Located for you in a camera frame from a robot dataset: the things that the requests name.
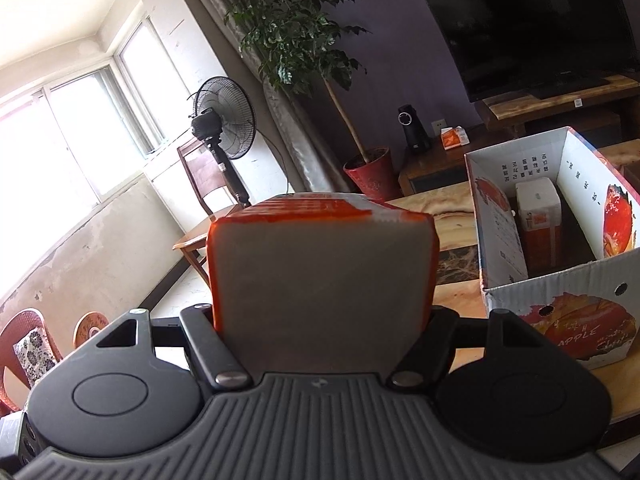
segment television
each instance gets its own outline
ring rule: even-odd
[[[540,98],[638,69],[622,0],[427,0],[470,101]]]

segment silver screw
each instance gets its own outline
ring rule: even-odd
[[[424,382],[424,379],[418,372],[404,370],[393,374],[391,382],[399,388],[415,388],[416,386],[420,386]]]
[[[244,372],[221,372],[216,375],[216,382],[225,390],[238,390],[249,383],[249,376]]]

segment dark marble inlay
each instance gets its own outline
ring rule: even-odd
[[[479,277],[477,245],[440,252],[436,285],[477,280]]]

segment chair leg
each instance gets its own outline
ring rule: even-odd
[[[189,262],[190,266],[193,267],[194,269],[196,269],[198,271],[198,274],[205,281],[205,283],[207,283],[207,286],[210,286],[209,285],[209,276],[207,276],[207,273],[204,271],[204,268],[200,265],[197,257],[194,256],[194,251],[190,251],[187,248],[183,248],[183,249],[180,249],[180,250],[182,251],[182,254],[186,258],[186,260]]]

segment round wooden stool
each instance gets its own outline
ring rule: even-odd
[[[100,312],[87,312],[80,318],[74,330],[74,348],[96,335],[109,324],[109,320]]]

